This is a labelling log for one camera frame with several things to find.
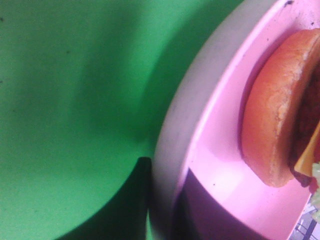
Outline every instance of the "hamburger bun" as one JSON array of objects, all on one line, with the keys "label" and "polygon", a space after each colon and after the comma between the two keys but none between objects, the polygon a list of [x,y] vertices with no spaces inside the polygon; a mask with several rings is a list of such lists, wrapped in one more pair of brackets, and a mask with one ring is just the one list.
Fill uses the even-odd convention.
[{"label": "hamburger bun", "polygon": [[241,129],[244,161],[272,187],[293,178],[289,157],[305,89],[320,61],[320,29],[289,36],[268,58],[248,96]]}]

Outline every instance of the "pink surface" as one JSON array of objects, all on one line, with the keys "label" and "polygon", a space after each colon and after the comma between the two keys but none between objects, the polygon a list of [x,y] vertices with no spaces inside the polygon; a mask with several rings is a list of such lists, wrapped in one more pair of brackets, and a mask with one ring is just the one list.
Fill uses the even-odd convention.
[{"label": "pink surface", "polygon": [[281,188],[263,184],[242,159],[239,133],[244,102],[268,56],[288,35],[320,27],[319,0],[286,2],[277,1],[237,51],[202,114],[186,157],[218,203],[272,240],[290,236],[310,192],[296,180]]}]

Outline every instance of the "lettuce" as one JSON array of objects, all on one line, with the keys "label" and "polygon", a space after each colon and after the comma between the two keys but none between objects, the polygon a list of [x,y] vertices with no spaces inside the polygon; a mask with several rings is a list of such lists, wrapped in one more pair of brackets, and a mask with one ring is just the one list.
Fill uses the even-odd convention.
[{"label": "lettuce", "polygon": [[[316,183],[320,186],[320,163],[312,164],[312,176],[316,178]],[[320,208],[320,188],[317,188],[316,192],[312,195],[310,203],[317,209]],[[313,213],[312,218],[320,223],[320,211],[317,210]]]}]

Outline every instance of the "burger patty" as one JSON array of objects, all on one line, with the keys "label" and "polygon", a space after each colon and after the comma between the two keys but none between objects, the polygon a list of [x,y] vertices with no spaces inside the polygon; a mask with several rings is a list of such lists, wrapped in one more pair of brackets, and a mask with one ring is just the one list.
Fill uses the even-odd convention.
[{"label": "burger patty", "polygon": [[[312,178],[296,172],[295,164],[306,149],[320,119],[320,64],[312,73],[297,113],[289,167],[294,177],[303,187],[307,187]],[[315,161],[320,161],[320,143],[315,148]]]}]

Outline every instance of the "green surface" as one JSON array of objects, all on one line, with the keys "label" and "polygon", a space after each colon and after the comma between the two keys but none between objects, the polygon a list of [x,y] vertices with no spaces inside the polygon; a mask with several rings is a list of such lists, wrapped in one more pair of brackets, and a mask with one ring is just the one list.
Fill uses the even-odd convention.
[{"label": "green surface", "polygon": [[0,239],[56,238],[109,201],[240,2],[0,0]]}]

